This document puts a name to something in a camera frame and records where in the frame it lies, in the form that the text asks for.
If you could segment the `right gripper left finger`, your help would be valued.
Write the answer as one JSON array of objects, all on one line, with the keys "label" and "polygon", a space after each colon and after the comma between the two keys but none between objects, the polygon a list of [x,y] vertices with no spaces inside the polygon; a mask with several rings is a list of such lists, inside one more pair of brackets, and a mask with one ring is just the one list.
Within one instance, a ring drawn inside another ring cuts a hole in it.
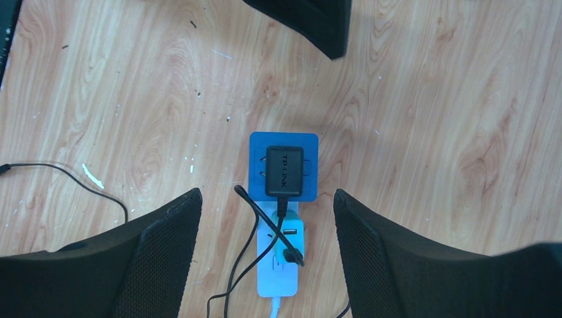
[{"label": "right gripper left finger", "polygon": [[1,258],[2,317],[177,317],[192,263],[198,188],[55,252]]}]

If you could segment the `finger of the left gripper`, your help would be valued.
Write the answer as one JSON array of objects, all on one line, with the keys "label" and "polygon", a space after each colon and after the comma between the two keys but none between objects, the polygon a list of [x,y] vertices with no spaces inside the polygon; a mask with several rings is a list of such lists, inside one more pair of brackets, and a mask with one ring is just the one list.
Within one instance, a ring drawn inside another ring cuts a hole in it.
[{"label": "finger of the left gripper", "polygon": [[300,33],[329,59],[346,55],[351,0],[246,0],[245,3]]}]

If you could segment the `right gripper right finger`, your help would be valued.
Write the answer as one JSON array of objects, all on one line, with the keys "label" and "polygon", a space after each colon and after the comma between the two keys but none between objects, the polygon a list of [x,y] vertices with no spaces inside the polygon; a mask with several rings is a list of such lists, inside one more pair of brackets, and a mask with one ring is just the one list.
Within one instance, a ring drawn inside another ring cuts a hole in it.
[{"label": "right gripper right finger", "polygon": [[342,189],[333,211],[355,317],[560,317],[561,244],[486,256],[425,238]]}]

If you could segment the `light blue power strip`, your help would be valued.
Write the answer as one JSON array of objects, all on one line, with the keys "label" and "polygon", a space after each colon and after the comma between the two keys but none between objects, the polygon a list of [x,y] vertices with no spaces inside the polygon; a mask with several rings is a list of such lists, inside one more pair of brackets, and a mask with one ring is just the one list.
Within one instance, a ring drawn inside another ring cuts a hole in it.
[{"label": "light blue power strip", "polygon": [[[299,203],[291,201],[288,210],[299,215]],[[298,292],[298,271],[296,263],[280,264],[273,248],[257,264],[257,293],[271,300],[271,317],[277,317],[283,297],[292,297]]]}]

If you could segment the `dark blue cube adapter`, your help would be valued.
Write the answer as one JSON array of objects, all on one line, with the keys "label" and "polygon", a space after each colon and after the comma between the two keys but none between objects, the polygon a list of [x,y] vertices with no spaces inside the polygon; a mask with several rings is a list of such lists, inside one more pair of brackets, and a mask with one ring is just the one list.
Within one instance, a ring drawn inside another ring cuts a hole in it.
[{"label": "dark blue cube adapter", "polygon": [[303,194],[290,201],[312,202],[317,199],[319,138],[304,132],[253,132],[249,137],[248,193],[254,201],[274,201],[265,192],[265,158],[269,146],[298,146],[304,150]]}]

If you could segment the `black TP-Link charger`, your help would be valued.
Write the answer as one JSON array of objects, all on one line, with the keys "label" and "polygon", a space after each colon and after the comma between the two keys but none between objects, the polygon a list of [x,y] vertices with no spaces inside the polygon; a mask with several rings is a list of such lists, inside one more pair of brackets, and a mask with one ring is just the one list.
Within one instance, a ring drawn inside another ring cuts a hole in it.
[{"label": "black TP-Link charger", "polygon": [[[288,201],[291,197],[302,195],[304,188],[304,150],[298,146],[269,146],[266,149],[266,168],[265,168],[265,192],[268,196],[276,198],[276,216],[278,220],[274,223],[270,217],[251,199],[250,195],[241,185],[234,187],[235,192],[244,199],[252,208],[255,216],[254,225],[250,235],[240,251],[231,269],[227,289],[224,293],[211,296],[206,303],[206,316],[211,313],[211,301],[214,299],[225,298],[225,308],[228,310],[228,300],[237,284],[243,277],[250,272],[276,245],[281,241],[286,247],[282,251],[282,256],[289,262],[299,266],[304,266],[304,254],[287,238],[282,231],[282,225],[288,214]],[[235,270],[239,265],[244,253],[254,238],[260,220],[263,220],[274,236],[270,244],[263,250],[257,258],[252,261],[238,276],[234,278]]]}]

